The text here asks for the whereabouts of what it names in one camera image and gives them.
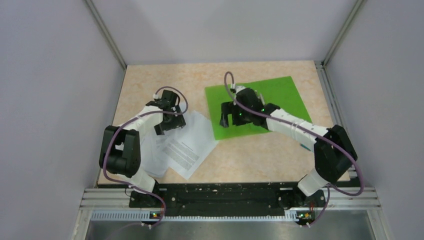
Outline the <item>white printed paper sheet front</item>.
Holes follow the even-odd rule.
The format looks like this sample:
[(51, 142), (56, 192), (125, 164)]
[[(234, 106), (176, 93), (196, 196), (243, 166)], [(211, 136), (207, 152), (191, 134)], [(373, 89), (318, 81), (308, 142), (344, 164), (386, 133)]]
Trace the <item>white printed paper sheet front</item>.
[(185, 117), (186, 126), (177, 129), (159, 148), (159, 160), (188, 180), (219, 141), (215, 139), (211, 121), (200, 112)]

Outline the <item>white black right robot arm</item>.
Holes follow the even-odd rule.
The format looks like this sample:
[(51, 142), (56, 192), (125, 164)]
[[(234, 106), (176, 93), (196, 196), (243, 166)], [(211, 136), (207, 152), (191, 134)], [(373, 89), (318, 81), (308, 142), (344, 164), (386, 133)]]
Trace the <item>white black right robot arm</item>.
[(358, 156), (342, 126), (323, 127), (303, 120), (275, 104), (265, 103), (249, 87), (232, 84), (226, 90), (232, 100), (221, 104), (222, 127), (253, 124), (291, 137), (314, 154), (314, 167), (298, 181), (293, 192), (297, 205), (307, 206), (318, 190), (337, 182), (355, 165)]

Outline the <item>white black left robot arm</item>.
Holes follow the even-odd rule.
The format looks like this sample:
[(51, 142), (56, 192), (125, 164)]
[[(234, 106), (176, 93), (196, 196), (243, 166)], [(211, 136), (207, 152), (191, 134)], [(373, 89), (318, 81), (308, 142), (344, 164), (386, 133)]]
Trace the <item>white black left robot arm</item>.
[(165, 132), (183, 128), (186, 125), (180, 107), (185, 96), (178, 90), (164, 90), (154, 94), (141, 112), (120, 126), (109, 125), (104, 129), (99, 166), (103, 176), (115, 182), (132, 187), (141, 200), (149, 207), (164, 210), (165, 201), (160, 197), (158, 182), (141, 167), (141, 141), (154, 130), (158, 136)]

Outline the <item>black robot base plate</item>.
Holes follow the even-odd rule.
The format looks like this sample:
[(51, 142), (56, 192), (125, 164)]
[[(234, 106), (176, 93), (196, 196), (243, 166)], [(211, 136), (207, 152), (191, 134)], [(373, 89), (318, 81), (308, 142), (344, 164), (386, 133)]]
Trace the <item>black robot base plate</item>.
[(122, 190), (130, 209), (150, 210), (152, 219), (243, 219), (284, 217), (313, 220), (336, 199), (331, 188), (305, 196), (293, 182), (270, 183), (165, 183), (153, 194), (126, 184), (101, 184), (101, 190)]

